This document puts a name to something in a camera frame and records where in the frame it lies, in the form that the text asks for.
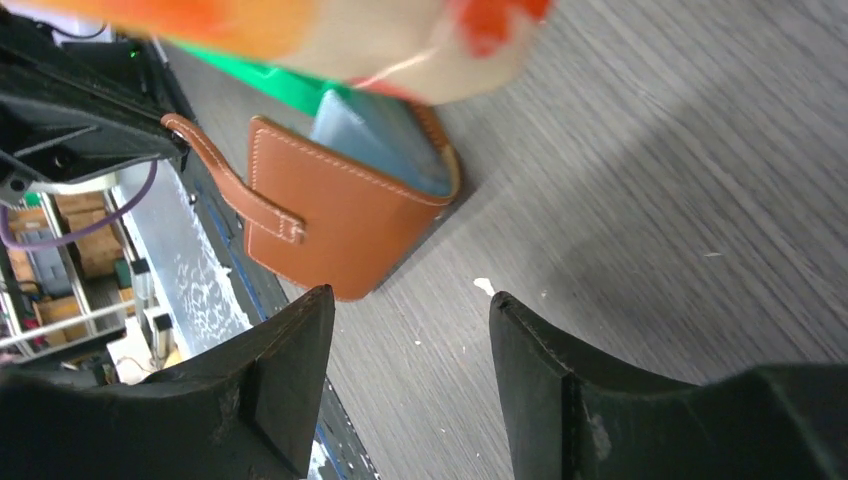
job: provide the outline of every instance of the light blue object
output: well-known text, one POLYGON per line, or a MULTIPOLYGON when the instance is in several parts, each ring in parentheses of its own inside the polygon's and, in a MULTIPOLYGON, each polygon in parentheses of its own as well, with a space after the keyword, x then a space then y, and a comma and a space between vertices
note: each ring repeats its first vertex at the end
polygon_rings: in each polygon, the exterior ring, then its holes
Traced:
POLYGON ((441 152, 401 100, 359 91, 342 98, 329 90, 309 138, 420 192, 439 197, 451 193, 441 152))

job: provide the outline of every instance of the cardboard box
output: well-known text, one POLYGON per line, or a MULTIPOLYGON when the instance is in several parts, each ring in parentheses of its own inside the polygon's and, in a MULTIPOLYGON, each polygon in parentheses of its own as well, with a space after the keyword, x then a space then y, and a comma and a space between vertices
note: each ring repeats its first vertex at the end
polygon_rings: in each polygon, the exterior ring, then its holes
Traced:
MULTIPOLYGON (((76 232, 105 217, 105 210, 93 210, 69 215, 67 222, 70 230, 76 232)), ((124 256, 124 249, 111 225, 77 240, 76 246, 79 249, 80 267, 85 278, 114 274, 115 261, 124 256)))
MULTIPOLYGON (((35 318, 41 326, 51 325, 80 315, 75 297, 64 297, 35 304, 35 318)), ((46 335, 47 343, 55 347, 80 339, 88 335, 84 324, 57 330, 46 335)))
POLYGON ((9 212, 9 230, 15 233, 49 228, 47 217, 41 208, 12 210, 9 212))
POLYGON ((66 219, 68 216, 76 213, 106 209, 106 202, 101 192, 81 193, 79 195, 54 195, 53 200, 56 201, 59 215, 66 219))

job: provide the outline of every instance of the brown leather case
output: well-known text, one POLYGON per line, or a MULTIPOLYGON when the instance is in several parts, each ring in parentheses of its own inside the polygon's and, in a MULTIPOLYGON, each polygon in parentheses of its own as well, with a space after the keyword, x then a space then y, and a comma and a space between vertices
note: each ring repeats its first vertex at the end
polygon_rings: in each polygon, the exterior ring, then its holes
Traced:
POLYGON ((303 288, 330 284, 341 301, 376 288, 456 198, 460 166, 435 112, 411 106, 451 178, 428 195, 263 117, 250 121, 248 180, 186 119, 162 123, 194 148, 224 199, 245 219, 245 248, 260 265, 303 288))

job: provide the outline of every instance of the leather strap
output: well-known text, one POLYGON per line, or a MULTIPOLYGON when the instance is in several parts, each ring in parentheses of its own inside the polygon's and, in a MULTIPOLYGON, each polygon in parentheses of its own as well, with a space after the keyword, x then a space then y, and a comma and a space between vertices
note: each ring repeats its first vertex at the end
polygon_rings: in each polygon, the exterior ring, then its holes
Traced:
POLYGON ((196 125, 175 113, 162 117, 162 125, 176 132, 197 152, 221 196, 239 215, 282 241, 292 244, 303 241, 306 233, 303 221, 248 188, 196 125))

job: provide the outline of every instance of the gray wooden table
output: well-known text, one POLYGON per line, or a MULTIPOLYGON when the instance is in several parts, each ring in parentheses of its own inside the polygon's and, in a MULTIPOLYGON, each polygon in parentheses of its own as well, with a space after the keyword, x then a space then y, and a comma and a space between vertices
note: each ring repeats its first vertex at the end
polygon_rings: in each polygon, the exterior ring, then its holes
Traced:
MULTIPOLYGON (((464 203, 338 308, 329 377, 381 478, 510 478, 477 278, 688 381, 848 359, 846 19, 842 0, 562 1, 519 81, 440 108, 464 203)), ((241 173, 250 116, 308 132, 172 63, 241 173)))

